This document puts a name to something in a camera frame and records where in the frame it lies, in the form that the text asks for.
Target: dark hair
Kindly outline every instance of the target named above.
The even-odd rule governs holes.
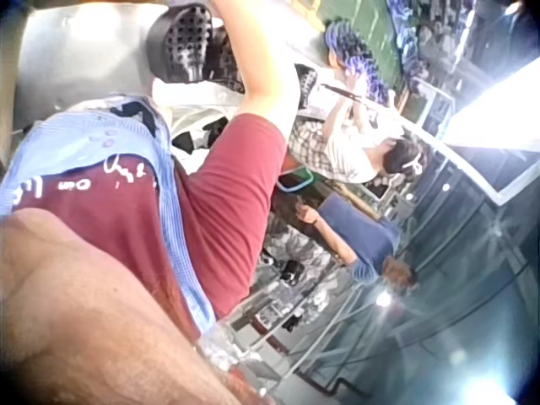
[[[411,181],[417,176],[417,173],[412,166],[403,166],[412,162],[418,154],[420,154],[418,163],[424,166],[425,152],[421,146],[411,139],[398,139],[394,147],[384,155],[382,165],[387,174],[403,173],[406,181]]]

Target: person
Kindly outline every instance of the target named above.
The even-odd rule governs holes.
[[[365,95],[367,80],[350,73],[347,89]],[[353,109],[354,124],[344,126]],[[389,111],[397,114],[395,109]],[[365,105],[341,97],[323,122],[298,116],[289,138],[288,154],[282,171],[290,172],[302,165],[327,179],[346,183],[364,183],[377,174],[403,173],[409,181],[422,173],[424,152],[418,143],[403,136],[403,130],[392,119],[370,123]]]
[[[304,194],[307,194],[306,203],[295,205],[293,200],[297,196],[274,193],[273,216],[264,243],[268,252],[279,260],[301,262],[313,257],[325,266],[334,253],[362,284],[373,284],[382,278],[398,295],[415,288],[418,284],[415,271],[394,258],[400,240],[396,225],[344,185],[338,189],[348,201],[323,185],[308,188],[311,190]]]
[[[193,345],[248,294],[298,81],[261,2],[212,4],[246,97],[196,174],[152,100],[127,95],[36,123],[12,158],[2,372],[32,402],[267,402]]]

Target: light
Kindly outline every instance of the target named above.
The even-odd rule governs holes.
[[[212,28],[223,27],[223,20],[218,17],[212,17]]]
[[[521,8],[521,2],[512,3],[505,10],[505,15],[512,15]]]
[[[386,291],[383,291],[382,293],[379,294],[379,296],[377,297],[377,300],[375,301],[375,303],[378,306],[382,306],[383,308],[385,308],[389,304],[392,303],[392,296],[389,295]]]
[[[442,141],[454,146],[540,152],[539,69],[540,58],[486,90],[450,119]]]
[[[489,378],[475,380],[466,387],[465,405],[515,405],[497,381]]]
[[[467,20],[465,21],[465,26],[467,28],[469,28],[471,25],[473,25],[474,15],[475,15],[474,10],[469,11],[469,14],[467,15]]]
[[[69,26],[69,33],[81,41],[104,41],[114,37],[120,23],[116,6],[109,3],[81,4],[72,18],[63,21]]]

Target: plaid shirt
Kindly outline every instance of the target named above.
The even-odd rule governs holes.
[[[338,153],[341,161],[347,162],[345,165],[332,161],[323,127],[324,122],[320,120],[297,116],[289,137],[289,153],[309,170],[330,180],[362,183],[375,177],[367,156],[356,142],[340,141]]]

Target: skin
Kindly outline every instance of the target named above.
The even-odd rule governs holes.
[[[13,214],[2,246],[2,366],[30,399],[240,403],[132,273],[51,213]]]

